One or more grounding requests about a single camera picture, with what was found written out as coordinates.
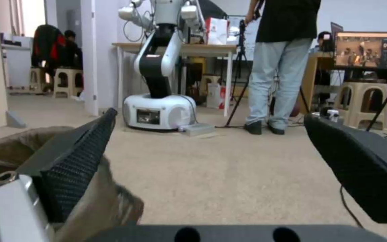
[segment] chair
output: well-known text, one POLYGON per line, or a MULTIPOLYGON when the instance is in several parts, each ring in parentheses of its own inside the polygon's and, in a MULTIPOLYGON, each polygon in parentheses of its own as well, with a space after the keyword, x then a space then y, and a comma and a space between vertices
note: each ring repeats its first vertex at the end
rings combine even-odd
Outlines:
POLYGON ((67 97, 77 96, 79 92, 83 91, 83 87, 78 87, 76 85, 77 75, 83 75, 82 70, 77 69, 68 69, 68 68, 58 68, 55 74, 55 86, 53 89, 53 97, 56 98, 58 92, 64 92, 67 94, 67 97), (67 83, 63 85, 62 79, 60 78, 61 74, 67 76, 67 83))
POLYGON ((382 129, 387 129, 387 102, 377 115, 369 112, 370 97, 373 91, 379 90, 385 100, 387 97, 387 83, 381 79, 357 79, 345 81, 337 95, 334 108, 344 119, 344 125, 358 128, 363 120, 379 120, 382 123, 382 129))
POLYGON ((31 91, 42 93, 46 84, 46 73, 39 67, 31 67, 29 70, 29 86, 31 91))

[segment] table leg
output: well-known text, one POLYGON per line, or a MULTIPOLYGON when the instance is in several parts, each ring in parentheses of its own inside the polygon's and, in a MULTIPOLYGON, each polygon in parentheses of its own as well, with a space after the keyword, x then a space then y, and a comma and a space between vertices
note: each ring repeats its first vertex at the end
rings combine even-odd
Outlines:
POLYGON ((119 85, 118 90, 118 108, 123 106, 123 50, 120 47, 117 47, 117 82, 119 85))
POLYGON ((227 64, 227 70, 226 70, 225 107, 223 112, 224 117, 228 116, 231 81, 232 81, 232 52, 229 52, 228 64, 227 64))

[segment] monitor screen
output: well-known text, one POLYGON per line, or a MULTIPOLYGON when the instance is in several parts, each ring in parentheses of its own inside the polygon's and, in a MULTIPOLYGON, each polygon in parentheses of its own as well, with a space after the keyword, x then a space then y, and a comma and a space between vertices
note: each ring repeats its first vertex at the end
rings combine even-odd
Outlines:
POLYGON ((334 22, 331 22, 331 34, 334 39, 337 33, 343 32, 343 31, 344 31, 343 26, 340 26, 334 22))
POLYGON ((387 32, 339 32, 334 64, 343 69, 387 69, 387 32))

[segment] white bag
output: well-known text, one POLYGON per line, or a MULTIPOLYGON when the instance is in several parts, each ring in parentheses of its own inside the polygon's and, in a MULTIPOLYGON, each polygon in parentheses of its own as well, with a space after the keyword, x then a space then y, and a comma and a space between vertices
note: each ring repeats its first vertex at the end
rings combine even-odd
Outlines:
POLYGON ((208 18, 206 20, 206 43, 226 44, 229 34, 229 21, 218 18, 208 18))
POLYGON ((225 106, 226 88, 217 84, 208 84, 207 107, 212 109, 223 109, 225 106))

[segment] person sitting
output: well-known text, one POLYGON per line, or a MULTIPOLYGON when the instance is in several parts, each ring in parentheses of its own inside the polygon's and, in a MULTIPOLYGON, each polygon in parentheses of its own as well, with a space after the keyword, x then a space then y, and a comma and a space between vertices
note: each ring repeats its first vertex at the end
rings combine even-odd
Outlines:
POLYGON ((75 32, 67 30, 64 35, 66 38, 66 64, 71 68, 83 69, 83 52, 76 44, 75 32))
MULTIPOLYGON (((332 35, 329 32, 321 32, 318 34, 317 37, 317 43, 318 43, 318 50, 322 52, 331 52, 333 51, 333 44, 332 44, 332 35)), ((331 74, 329 71, 326 70, 316 70, 316 77, 314 79, 315 85, 324 85, 329 86, 331 84, 331 74)), ((327 100, 330 98, 329 93, 320 93, 318 95, 319 99, 319 106, 323 106, 327 103, 327 100)))

